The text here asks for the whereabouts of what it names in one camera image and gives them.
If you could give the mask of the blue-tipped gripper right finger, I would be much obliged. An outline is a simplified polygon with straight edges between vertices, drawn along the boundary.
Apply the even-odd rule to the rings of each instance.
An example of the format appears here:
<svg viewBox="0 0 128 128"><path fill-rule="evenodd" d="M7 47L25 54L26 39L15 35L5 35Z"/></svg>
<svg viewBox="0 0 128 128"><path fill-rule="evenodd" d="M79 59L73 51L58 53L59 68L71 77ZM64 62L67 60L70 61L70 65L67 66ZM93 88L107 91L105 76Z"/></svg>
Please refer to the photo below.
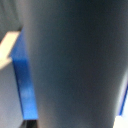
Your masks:
<svg viewBox="0 0 128 128"><path fill-rule="evenodd" d="M125 80L126 82L125 82L125 88L124 88L124 93L123 93L123 100L122 100L121 109L120 109L120 115L123 115L124 106L125 106L126 97L127 97L127 92L128 92L128 76L126 78L127 79Z"/></svg>

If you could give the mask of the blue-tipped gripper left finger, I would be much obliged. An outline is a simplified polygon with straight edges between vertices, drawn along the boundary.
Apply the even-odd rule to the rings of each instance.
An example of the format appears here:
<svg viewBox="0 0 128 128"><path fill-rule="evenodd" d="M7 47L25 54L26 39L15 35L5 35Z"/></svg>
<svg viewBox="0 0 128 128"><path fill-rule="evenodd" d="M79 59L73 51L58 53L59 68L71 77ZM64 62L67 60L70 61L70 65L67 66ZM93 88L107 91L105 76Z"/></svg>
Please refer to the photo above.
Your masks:
<svg viewBox="0 0 128 128"><path fill-rule="evenodd" d="M25 120L36 120L38 113L26 51L24 31L20 32L10 57L14 64L23 118Z"/></svg>

